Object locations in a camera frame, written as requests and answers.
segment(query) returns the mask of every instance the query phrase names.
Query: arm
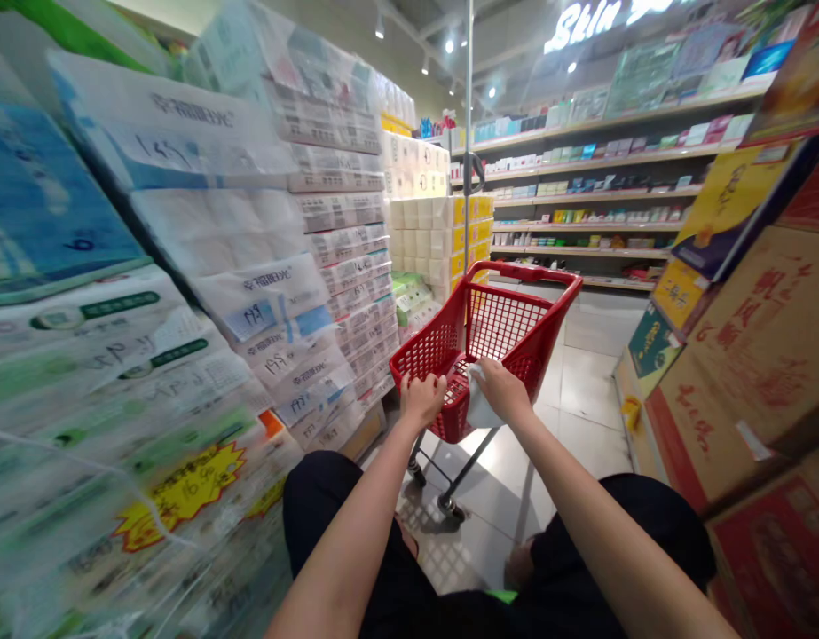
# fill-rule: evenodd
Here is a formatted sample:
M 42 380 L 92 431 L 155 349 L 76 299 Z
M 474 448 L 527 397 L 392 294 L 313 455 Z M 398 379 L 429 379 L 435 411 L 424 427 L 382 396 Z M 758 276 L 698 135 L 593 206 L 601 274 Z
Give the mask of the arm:
M 445 390 L 444 378 L 433 374 L 411 385 L 404 378 L 400 419 L 314 547 L 265 639 L 358 636 L 412 446 L 436 419 Z
M 542 477 L 604 598 L 632 637 L 737 638 L 678 565 L 610 497 L 533 412 L 524 385 L 500 362 L 476 376 Z

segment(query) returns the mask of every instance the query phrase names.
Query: shopping cart handle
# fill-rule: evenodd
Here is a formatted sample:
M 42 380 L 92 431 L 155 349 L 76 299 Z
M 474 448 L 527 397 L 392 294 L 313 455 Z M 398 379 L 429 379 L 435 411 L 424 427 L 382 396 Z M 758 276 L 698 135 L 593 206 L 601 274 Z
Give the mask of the shopping cart handle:
M 551 280 L 562 282 L 563 284 L 572 284 L 573 281 L 580 277 L 574 273 L 552 271 L 542 266 L 528 266 L 508 262 L 475 262 L 471 265 L 469 280 L 473 280 L 474 275 L 478 271 L 485 269 L 497 271 L 504 277 L 511 277 L 523 281 Z

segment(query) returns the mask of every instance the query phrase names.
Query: blue packaging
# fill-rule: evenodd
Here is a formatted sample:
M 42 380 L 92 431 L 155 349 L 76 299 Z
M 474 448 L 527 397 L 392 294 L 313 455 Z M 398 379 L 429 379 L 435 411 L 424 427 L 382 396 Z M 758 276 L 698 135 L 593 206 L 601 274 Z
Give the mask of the blue packaging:
M 151 261 L 54 121 L 0 104 L 0 304 Z

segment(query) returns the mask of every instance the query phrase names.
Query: shopping cart wheel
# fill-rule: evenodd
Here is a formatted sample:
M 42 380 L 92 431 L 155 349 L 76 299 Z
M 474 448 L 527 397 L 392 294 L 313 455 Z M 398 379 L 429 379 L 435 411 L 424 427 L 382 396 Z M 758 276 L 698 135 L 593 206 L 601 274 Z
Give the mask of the shopping cart wheel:
M 424 471 L 421 470 L 421 465 L 416 460 L 409 462 L 409 472 L 412 474 L 412 479 L 415 480 L 415 484 L 417 484 L 419 488 L 423 488 L 427 485 L 427 478 L 424 477 Z
M 438 508 L 447 516 L 456 519 L 460 524 L 465 521 L 465 510 L 456 505 L 456 501 L 446 497 L 444 493 L 438 496 Z

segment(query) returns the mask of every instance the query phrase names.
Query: red cardboard box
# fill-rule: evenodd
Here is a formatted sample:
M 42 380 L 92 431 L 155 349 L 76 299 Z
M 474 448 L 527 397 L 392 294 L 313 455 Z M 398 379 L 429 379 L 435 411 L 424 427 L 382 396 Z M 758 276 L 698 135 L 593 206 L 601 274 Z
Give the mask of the red cardboard box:
M 819 449 L 707 527 L 742 636 L 819 638 Z
M 751 447 L 798 459 L 819 445 L 819 233 L 766 228 L 687 351 Z
M 819 162 L 776 224 L 819 233 Z
M 741 417 L 689 347 L 646 400 L 670 485 L 700 515 L 760 485 L 787 460 L 747 440 Z

